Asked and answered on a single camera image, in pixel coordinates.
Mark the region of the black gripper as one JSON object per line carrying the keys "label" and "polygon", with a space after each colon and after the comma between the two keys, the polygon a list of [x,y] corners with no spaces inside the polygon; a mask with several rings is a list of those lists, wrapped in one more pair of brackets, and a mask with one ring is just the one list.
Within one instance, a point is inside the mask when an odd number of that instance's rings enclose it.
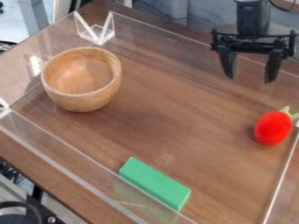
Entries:
{"label": "black gripper", "polygon": [[283,57],[295,55],[297,31],[271,23],[271,0],[235,0],[236,22],[210,31],[224,74],[233,78],[236,52],[269,54],[265,83],[276,80]]}

